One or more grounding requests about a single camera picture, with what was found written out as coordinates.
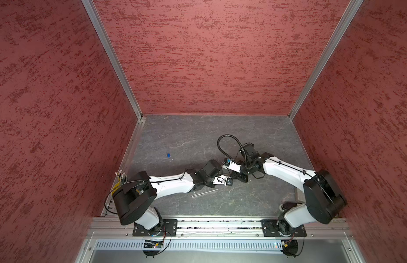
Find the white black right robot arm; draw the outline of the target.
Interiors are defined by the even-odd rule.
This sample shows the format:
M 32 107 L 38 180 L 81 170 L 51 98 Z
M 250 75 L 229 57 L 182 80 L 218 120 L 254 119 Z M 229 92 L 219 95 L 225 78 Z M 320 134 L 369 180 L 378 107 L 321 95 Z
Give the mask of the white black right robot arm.
M 286 163 L 270 153 L 259 154 L 252 143 L 239 150 L 244 161 L 230 161 L 229 169 L 239 175 L 260 172 L 281 179 L 302 191 L 305 202 L 285 205 L 275 229 L 280 235 L 292 236 L 300 227 L 312 222 L 329 224 L 348 204 L 338 184 L 326 170 L 312 171 Z

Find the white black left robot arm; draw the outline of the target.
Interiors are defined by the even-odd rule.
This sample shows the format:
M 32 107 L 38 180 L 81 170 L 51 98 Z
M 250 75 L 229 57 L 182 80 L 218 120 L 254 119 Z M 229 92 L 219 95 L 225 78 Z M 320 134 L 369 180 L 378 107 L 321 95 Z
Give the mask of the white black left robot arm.
M 226 185 L 229 177 L 223 174 L 220 163 L 210 160 L 198 171 L 186 169 L 178 175 L 163 177 L 149 176 L 143 171 L 131 181 L 125 177 L 120 180 L 121 185 L 111 192 L 120 224 L 136 224 L 155 235 L 164 227 L 160 213 L 153 207 L 155 200 Z

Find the pencils in cup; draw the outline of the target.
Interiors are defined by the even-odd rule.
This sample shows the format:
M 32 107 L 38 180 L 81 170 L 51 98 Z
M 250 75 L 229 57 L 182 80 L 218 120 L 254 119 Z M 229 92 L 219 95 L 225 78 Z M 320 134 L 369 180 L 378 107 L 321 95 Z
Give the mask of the pencils in cup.
M 116 175 L 120 185 L 122 185 L 122 184 L 124 184 L 124 183 L 126 183 L 128 181 L 126 173 L 124 171 L 122 171 L 122 170 L 117 171 L 115 173 L 115 175 Z

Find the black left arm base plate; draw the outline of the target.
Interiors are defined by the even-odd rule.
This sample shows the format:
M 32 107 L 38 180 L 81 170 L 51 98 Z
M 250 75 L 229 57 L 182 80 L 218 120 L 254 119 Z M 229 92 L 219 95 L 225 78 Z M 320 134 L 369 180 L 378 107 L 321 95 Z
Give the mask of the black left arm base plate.
M 163 219 L 150 230 L 145 229 L 142 225 L 134 223 L 132 231 L 133 237 L 160 237 L 164 234 L 174 237 L 177 231 L 178 220 Z

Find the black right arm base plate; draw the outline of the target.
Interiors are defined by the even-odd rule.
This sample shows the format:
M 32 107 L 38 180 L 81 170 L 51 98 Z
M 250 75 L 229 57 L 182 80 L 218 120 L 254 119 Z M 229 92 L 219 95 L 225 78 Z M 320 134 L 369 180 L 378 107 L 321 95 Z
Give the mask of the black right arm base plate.
M 261 220 L 262 231 L 264 237 L 306 237 L 306 230 L 303 225 L 299 227 L 292 227 L 285 220 Z

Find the aluminium front rail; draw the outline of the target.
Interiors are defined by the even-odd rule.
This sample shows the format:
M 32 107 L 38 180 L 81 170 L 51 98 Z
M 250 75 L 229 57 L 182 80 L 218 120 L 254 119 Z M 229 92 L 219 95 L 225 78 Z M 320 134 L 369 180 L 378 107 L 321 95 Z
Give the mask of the aluminium front rail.
M 264 237 L 261 217 L 174 217 L 164 216 L 163 219 L 178 220 L 177 239 L 289 239 L 280 237 Z M 354 235 L 345 219 L 333 219 L 328 225 L 312 222 L 304 225 L 307 240 L 353 240 Z M 94 218 L 87 232 L 87 237 L 128 239 L 133 237 L 134 224 L 122 226 L 117 217 Z

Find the aluminium corner frame post right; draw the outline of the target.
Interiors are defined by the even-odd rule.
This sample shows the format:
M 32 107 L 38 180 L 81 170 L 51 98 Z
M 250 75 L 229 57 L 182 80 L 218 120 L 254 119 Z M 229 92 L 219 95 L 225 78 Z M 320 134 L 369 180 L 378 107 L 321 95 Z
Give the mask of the aluminium corner frame post right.
M 330 57 L 334 53 L 335 49 L 337 48 L 340 40 L 344 36 L 346 30 L 348 29 L 350 23 L 354 19 L 355 15 L 359 11 L 360 7 L 363 4 L 363 0 L 351 0 L 347 5 L 342 17 L 340 18 L 334 32 L 332 33 L 331 37 L 329 38 L 319 60 L 317 61 L 313 72 L 310 74 L 308 80 L 306 81 L 298 99 L 294 103 L 288 117 L 290 120 L 293 120 L 297 115 L 298 111 L 300 110 L 301 106 L 303 105 L 305 99 L 309 95 L 310 91 L 312 90 L 314 84 L 316 83 L 318 77 L 320 76 L 321 72 L 325 68 L 326 64 L 328 63 Z

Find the aluminium corner frame post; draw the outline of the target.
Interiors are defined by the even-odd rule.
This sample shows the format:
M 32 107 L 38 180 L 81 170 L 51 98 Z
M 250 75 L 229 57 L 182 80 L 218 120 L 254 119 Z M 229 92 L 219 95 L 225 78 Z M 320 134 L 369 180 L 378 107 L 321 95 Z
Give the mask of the aluminium corner frame post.
M 143 118 L 143 113 L 140 109 L 140 106 L 135 98 L 135 95 L 132 91 L 132 88 L 129 84 L 126 74 L 122 68 L 122 65 L 117 57 L 117 54 L 114 50 L 114 47 L 110 41 L 110 38 L 104 28 L 104 25 L 99 17 L 98 11 L 95 7 L 95 4 L 92 0 L 82 0 L 82 4 L 87 12 L 90 21 L 96 31 L 96 34 L 109 58 L 109 61 L 119 79 L 119 82 L 133 108 L 135 115 L 139 121 Z
M 310 91 L 312 90 L 314 84 L 316 83 L 318 77 L 320 76 L 321 72 L 325 68 L 326 64 L 328 63 L 330 57 L 334 53 L 335 49 L 337 48 L 340 40 L 344 36 L 346 30 L 348 29 L 350 23 L 354 19 L 355 15 L 359 11 L 360 7 L 363 4 L 363 0 L 351 0 L 347 5 L 342 17 L 340 18 L 334 32 L 332 33 L 331 37 L 329 38 L 319 60 L 317 61 L 313 72 L 310 74 L 308 80 L 306 81 L 298 99 L 294 103 L 288 117 L 290 120 L 293 120 L 297 115 L 298 111 L 300 110 L 301 106 L 303 105 L 305 99 L 309 95 Z

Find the aluminium corner frame post left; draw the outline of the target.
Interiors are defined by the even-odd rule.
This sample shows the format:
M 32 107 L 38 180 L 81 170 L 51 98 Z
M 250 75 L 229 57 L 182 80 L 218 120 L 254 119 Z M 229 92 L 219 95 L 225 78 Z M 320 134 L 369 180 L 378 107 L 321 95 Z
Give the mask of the aluminium corner frame post left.
M 143 113 L 140 109 L 140 106 L 135 98 L 135 95 L 132 91 L 132 88 L 129 84 L 126 74 L 122 68 L 122 65 L 117 57 L 117 54 L 114 50 L 114 47 L 110 41 L 110 38 L 104 28 L 104 25 L 99 17 L 98 11 L 95 7 L 95 4 L 92 0 L 82 0 L 82 4 L 87 12 L 90 21 L 96 31 L 96 34 L 109 58 L 109 61 L 119 79 L 119 82 L 133 108 L 135 115 L 139 121 L 143 118 Z

